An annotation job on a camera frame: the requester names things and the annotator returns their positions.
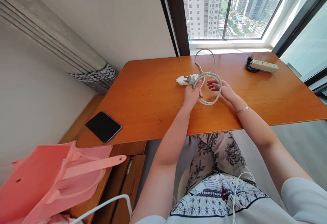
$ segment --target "person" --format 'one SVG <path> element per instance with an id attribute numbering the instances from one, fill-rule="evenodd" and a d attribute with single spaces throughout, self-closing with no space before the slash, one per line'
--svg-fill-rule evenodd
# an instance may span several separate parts
<path id="1" fill-rule="evenodd" d="M 212 91 L 215 80 L 207 81 Z M 230 102 L 257 146 L 288 213 L 260 191 L 232 132 L 194 136 L 199 140 L 186 195 L 171 209 L 176 164 L 201 82 L 185 88 L 184 103 L 162 139 L 130 223 L 326 223 L 327 193 L 301 168 L 268 124 L 226 81 L 221 95 Z"/>

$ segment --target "bracelet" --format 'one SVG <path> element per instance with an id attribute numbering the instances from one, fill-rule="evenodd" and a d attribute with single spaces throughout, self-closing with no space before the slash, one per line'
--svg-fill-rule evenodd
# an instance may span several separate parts
<path id="1" fill-rule="evenodd" d="M 249 108 L 250 108 L 250 106 L 247 106 L 247 107 L 245 107 L 244 109 L 237 111 L 236 113 L 242 113 L 242 112 L 246 111 L 246 110 L 249 109 Z"/>

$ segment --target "hand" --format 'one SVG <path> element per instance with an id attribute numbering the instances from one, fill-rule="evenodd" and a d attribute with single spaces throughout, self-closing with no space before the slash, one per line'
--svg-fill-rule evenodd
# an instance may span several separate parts
<path id="1" fill-rule="evenodd" d="M 187 85 L 184 91 L 184 103 L 183 106 L 190 109 L 193 109 L 194 105 L 197 103 L 199 97 L 203 98 L 203 93 L 201 92 L 202 81 L 199 80 L 197 85 L 192 87 L 192 85 Z"/>
<path id="2" fill-rule="evenodd" d="M 231 86 L 224 81 L 221 80 L 222 89 L 221 89 L 221 95 L 229 102 L 231 102 L 237 95 L 232 90 Z M 207 86 L 211 89 L 211 91 L 219 91 L 219 84 L 216 80 L 209 80 L 207 81 Z"/>

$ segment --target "smartphone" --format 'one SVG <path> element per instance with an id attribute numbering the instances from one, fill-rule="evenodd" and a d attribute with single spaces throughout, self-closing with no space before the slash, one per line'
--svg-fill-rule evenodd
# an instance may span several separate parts
<path id="1" fill-rule="evenodd" d="M 103 143 L 108 143 L 122 129 L 122 126 L 104 112 L 99 112 L 86 124 Z"/>

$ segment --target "woman's right hand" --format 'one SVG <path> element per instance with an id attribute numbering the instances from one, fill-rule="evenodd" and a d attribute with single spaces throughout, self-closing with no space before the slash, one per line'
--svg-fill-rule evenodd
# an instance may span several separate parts
<path id="1" fill-rule="evenodd" d="M 221 84 L 222 84 L 222 89 L 221 89 L 220 94 L 227 101 L 231 102 L 233 99 L 235 99 L 237 97 L 237 94 L 235 94 L 235 92 L 233 91 L 231 86 L 229 86 L 229 84 L 226 81 L 221 80 Z M 218 84 L 218 82 L 216 80 L 207 81 L 207 86 L 209 86 L 211 91 L 219 91 L 219 84 Z"/>

